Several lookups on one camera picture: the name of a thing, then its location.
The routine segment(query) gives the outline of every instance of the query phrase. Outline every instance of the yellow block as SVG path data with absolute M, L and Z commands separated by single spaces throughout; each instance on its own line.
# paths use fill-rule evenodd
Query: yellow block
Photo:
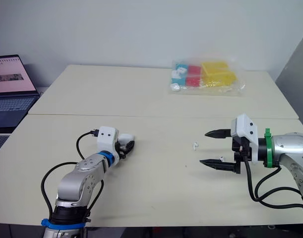
M 203 62 L 202 80 L 206 87 L 229 86 L 237 80 L 234 72 L 229 71 L 226 62 Z

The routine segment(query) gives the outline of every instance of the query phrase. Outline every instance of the silver robot arm segment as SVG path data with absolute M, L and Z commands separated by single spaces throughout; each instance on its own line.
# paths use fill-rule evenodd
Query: silver robot arm segment
M 104 178 L 107 168 L 107 159 L 100 154 L 91 155 L 77 163 L 59 184 L 56 206 L 87 206 L 95 185 Z
M 303 134 L 275 135 L 272 148 L 274 159 L 290 171 L 303 197 Z

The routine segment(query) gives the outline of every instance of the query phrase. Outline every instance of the table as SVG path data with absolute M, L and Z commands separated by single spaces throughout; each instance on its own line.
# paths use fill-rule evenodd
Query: table
M 70 65 L 30 114 L 298 119 L 267 72 L 242 72 L 242 96 L 169 93 L 171 70 Z
M 297 119 L 254 119 L 258 133 L 303 132 Z M 242 174 L 216 171 L 200 159 L 224 156 L 233 161 L 231 139 L 213 139 L 204 133 L 229 128 L 230 119 L 100 117 L 28 115 L 0 149 L 0 223 L 39 225 L 48 215 L 40 182 L 56 164 L 80 161 L 75 142 L 79 135 L 101 125 L 136 136 L 133 152 L 110 169 L 105 187 L 92 209 L 95 227 L 128 226 L 233 226 L 303 223 L 299 208 L 275 210 L 253 202 Z M 199 148 L 193 151 L 197 141 Z M 84 156 L 96 153 L 96 138 L 80 142 Z M 60 179 L 72 170 L 55 171 L 46 183 L 54 204 Z M 273 169 L 251 166 L 256 184 Z M 296 187 L 287 169 L 267 181 L 261 192 L 278 186 Z M 274 204 L 300 203 L 289 191 L 267 198 Z

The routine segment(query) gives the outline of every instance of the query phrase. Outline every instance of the laptop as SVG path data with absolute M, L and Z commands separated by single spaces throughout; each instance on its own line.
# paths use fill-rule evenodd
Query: laptop
M 0 127 L 16 127 L 38 98 L 19 55 L 0 56 Z

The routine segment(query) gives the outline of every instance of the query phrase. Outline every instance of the blue base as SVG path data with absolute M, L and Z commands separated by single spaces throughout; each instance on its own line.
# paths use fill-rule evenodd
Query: blue base
M 85 223 L 78 223 L 72 225 L 54 225 L 51 222 L 49 222 L 48 219 L 43 219 L 41 221 L 41 225 L 53 230 L 74 230 L 74 229 L 80 229 L 85 227 Z
M 110 166 L 114 163 L 114 156 L 113 156 L 113 154 L 107 154 L 107 153 L 104 153 L 104 152 L 100 152 L 100 153 L 98 153 L 99 155 L 103 155 L 103 156 L 105 156 L 109 161 L 110 161 Z

